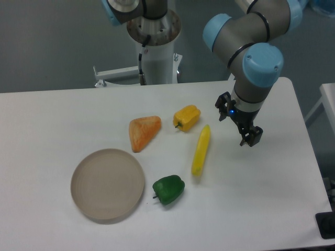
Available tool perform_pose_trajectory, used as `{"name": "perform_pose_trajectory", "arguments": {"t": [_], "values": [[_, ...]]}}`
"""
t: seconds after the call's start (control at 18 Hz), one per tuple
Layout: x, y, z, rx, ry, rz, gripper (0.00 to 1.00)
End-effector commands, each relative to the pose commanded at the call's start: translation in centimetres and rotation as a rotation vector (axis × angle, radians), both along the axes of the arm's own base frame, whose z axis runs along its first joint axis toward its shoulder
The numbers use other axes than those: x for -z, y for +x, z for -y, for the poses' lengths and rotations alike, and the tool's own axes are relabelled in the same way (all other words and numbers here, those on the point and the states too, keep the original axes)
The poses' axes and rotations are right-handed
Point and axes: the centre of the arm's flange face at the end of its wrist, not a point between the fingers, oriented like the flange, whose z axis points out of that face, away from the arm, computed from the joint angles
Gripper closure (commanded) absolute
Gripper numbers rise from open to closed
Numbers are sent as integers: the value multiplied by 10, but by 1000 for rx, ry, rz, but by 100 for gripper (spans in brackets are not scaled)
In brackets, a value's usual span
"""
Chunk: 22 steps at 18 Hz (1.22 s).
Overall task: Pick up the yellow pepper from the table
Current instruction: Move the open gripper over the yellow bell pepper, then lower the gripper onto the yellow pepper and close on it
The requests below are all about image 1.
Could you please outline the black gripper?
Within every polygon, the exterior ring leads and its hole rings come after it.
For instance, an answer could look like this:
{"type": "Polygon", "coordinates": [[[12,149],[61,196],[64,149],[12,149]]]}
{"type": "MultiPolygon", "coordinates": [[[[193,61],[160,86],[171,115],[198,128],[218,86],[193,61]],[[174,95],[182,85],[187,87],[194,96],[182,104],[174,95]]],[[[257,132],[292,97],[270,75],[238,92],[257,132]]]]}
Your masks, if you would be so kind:
{"type": "Polygon", "coordinates": [[[238,109],[235,104],[232,105],[230,103],[231,96],[229,92],[225,92],[218,97],[215,102],[215,107],[219,111],[219,121],[230,117],[238,127],[238,131],[242,136],[240,146],[247,144],[249,147],[253,147],[259,143],[263,134],[263,129],[253,124],[259,110],[245,112],[238,109]]]}

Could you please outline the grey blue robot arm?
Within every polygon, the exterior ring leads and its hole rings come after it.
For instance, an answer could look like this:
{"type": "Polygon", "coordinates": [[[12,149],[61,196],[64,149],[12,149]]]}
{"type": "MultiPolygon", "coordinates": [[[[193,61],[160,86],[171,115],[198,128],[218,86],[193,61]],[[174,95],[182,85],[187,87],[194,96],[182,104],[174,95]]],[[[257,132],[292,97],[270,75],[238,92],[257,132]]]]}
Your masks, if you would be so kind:
{"type": "MultiPolygon", "coordinates": [[[[126,24],[139,45],[139,82],[146,85],[155,69],[145,64],[144,55],[150,47],[166,45],[178,36],[176,14],[167,1],[102,1],[102,5],[108,20],[115,26],[126,24]]],[[[282,53],[269,41],[295,29],[303,10],[299,1],[238,1],[238,5],[245,15],[214,16],[203,30],[203,41],[236,79],[233,90],[216,101],[220,120],[230,118],[241,134],[241,144],[254,146],[263,133],[254,119],[284,64],[282,53]]]]}

